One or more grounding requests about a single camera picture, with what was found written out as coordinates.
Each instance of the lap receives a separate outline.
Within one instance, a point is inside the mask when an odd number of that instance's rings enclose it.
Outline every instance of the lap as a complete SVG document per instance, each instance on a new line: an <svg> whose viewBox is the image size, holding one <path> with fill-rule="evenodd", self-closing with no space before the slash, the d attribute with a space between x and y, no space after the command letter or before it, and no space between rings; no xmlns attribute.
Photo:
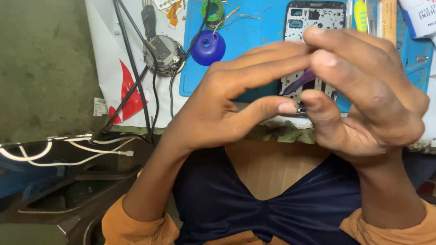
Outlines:
<svg viewBox="0 0 436 245"><path fill-rule="evenodd" d="M408 161L417 156L406 155ZM241 182L223 147L194 152L173 194L184 222L179 244L202 244L247 230L266 242L274 235L293 245L352 244L339 224L361 205L354 168L335 155L281 195L260 201Z"/></svg>

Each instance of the yellow screwdriver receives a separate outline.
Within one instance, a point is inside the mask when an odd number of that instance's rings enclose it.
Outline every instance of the yellow screwdriver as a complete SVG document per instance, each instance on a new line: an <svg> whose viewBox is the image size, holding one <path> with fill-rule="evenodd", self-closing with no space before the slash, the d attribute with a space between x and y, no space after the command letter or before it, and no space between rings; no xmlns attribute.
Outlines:
<svg viewBox="0 0 436 245"><path fill-rule="evenodd" d="M363 0L354 3L354 20L359 32L367 32L368 9Z"/></svg>

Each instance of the fingernail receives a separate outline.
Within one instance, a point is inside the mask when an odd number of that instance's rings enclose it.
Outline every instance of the fingernail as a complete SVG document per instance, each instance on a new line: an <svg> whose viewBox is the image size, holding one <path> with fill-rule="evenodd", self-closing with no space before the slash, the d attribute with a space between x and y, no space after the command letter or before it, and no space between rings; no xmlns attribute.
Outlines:
<svg viewBox="0 0 436 245"><path fill-rule="evenodd" d="M334 66L337 64L336 56L325 50L319 50L314 60L316 63L323 66Z"/></svg>
<svg viewBox="0 0 436 245"><path fill-rule="evenodd" d="M311 99L304 100L304 105L306 106L307 110L310 110L312 112L319 111L322 108L322 104L319 103L315 99L314 100L311 100Z"/></svg>
<svg viewBox="0 0 436 245"><path fill-rule="evenodd" d="M316 28L316 27L310 28L310 33L313 35L321 35L324 32L326 32L326 31L324 29L321 29L321 28Z"/></svg>
<svg viewBox="0 0 436 245"><path fill-rule="evenodd" d="M295 114L296 112L297 108L292 103L283 103L279 105L280 114Z"/></svg>

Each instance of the red graphic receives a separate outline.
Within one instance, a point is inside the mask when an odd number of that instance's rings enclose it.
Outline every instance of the red graphic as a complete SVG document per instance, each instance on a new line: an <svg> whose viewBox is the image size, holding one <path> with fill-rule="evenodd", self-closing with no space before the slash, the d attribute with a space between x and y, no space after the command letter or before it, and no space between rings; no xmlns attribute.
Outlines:
<svg viewBox="0 0 436 245"><path fill-rule="evenodd" d="M127 92L129 89L135 84L135 82L132 79L132 75L130 74L129 69L124 65L124 63L121 62L121 68L123 69L123 84L121 85L121 100L123 100L126 97ZM123 121L131 117L133 114L137 113L142 109L142 102L141 102L141 96L139 95L138 88L135 89L135 92L130 96L129 100L127 100L126 104L123 106ZM114 107L109 107L109 116L112 116L115 113ZM121 119L119 115L117 115L113 121L112 124L120 123Z"/></svg>

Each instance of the green solder spool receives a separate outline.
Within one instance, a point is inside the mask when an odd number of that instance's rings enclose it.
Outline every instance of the green solder spool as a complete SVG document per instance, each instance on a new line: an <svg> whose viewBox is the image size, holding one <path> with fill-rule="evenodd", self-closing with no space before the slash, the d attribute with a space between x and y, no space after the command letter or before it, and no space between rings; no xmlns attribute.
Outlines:
<svg viewBox="0 0 436 245"><path fill-rule="evenodd" d="M222 5L221 0L211 0L209 7L209 17L206 21L206 27L210 30L215 30L217 25L224 20L224 6ZM206 17L206 7L208 6L208 0L204 0L201 5L201 15ZM221 28L224 25L224 22L219 24L218 28Z"/></svg>

